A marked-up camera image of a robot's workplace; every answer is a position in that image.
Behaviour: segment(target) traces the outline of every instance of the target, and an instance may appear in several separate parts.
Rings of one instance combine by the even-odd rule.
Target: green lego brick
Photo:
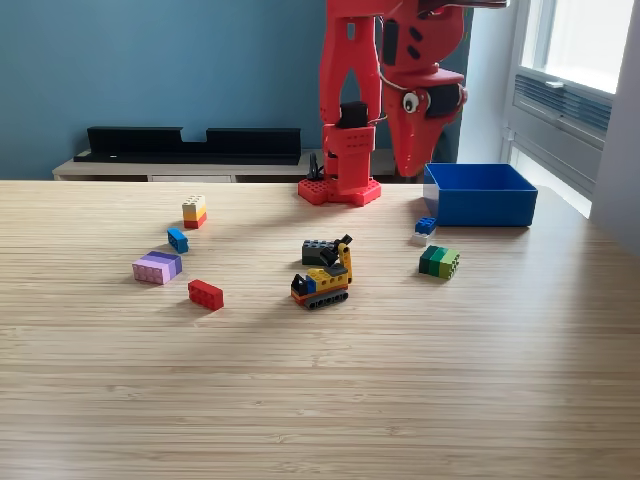
[[[458,268],[460,262],[460,252],[457,250],[449,250],[444,258],[440,261],[439,277],[450,279]]]
[[[447,248],[439,248],[438,251],[433,254],[433,257],[429,260],[429,275],[433,277],[440,276],[440,262],[448,251],[449,249]]]
[[[425,275],[429,275],[429,260],[431,257],[438,251],[438,247],[431,245],[420,257],[420,266],[418,271],[420,273],[424,273]]]
[[[438,250],[439,250],[439,247],[436,247],[435,245],[431,245],[422,254],[422,256],[420,257],[420,260],[427,260],[427,261],[430,260],[431,257],[433,257],[433,254],[436,253]]]

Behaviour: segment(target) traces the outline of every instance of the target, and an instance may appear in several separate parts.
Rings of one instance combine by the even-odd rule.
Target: small blue brick
[[[307,275],[307,288],[309,289],[309,295],[312,293],[316,293],[318,286],[316,285],[316,281]]]
[[[416,223],[416,233],[431,235],[436,229],[436,219],[425,217]]]
[[[169,244],[178,253],[187,253],[189,251],[189,239],[177,228],[167,230],[169,236]]]

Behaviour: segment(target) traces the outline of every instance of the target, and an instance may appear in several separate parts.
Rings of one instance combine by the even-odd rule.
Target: red lego brick
[[[214,312],[224,307],[223,292],[219,288],[201,280],[189,283],[189,299]]]
[[[190,222],[188,220],[184,221],[184,228],[198,229],[202,226],[202,224],[207,219],[207,212],[204,212],[204,215],[200,217],[200,220],[197,222]]]

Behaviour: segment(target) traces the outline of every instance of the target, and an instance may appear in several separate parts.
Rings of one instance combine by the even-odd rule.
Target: white wall
[[[640,0],[629,27],[591,219],[640,255]]]
[[[517,3],[507,9],[474,12],[459,163],[498,163]]]

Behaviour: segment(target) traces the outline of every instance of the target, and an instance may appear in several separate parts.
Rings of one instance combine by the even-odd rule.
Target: white lego brick
[[[431,237],[433,237],[433,234],[423,235],[422,233],[414,233],[411,237],[411,243],[419,247],[426,247],[429,245],[429,242],[431,242]]]
[[[203,195],[193,195],[182,204],[184,213],[197,213],[206,206]]]

